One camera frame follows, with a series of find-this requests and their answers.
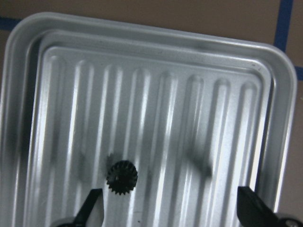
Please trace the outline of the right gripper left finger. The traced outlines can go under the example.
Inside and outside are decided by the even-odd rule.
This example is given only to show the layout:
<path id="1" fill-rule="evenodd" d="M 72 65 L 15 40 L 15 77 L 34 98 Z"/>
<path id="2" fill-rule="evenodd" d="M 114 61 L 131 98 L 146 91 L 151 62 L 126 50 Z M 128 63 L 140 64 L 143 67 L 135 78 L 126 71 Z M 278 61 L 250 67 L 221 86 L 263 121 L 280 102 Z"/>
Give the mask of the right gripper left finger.
<path id="1" fill-rule="evenodd" d="M 103 190 L 91 189 L 75 217 L 53 222 L 54 227 L 101 227 L 104 222 Z"/>

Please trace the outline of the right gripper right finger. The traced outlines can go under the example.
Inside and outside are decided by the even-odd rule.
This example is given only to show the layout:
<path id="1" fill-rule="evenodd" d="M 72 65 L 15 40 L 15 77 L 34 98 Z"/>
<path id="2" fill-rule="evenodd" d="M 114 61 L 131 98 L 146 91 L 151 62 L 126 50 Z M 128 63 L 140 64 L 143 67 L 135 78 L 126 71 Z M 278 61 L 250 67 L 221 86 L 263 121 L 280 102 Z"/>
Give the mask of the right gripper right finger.
<path id="1" fill-rule="evenodd" d="M 301 227 L 303 225 L 296 218 L 278 216 L 248 186 L 239 186 L 237 189 L 237 217 L 243 227 Z"/>

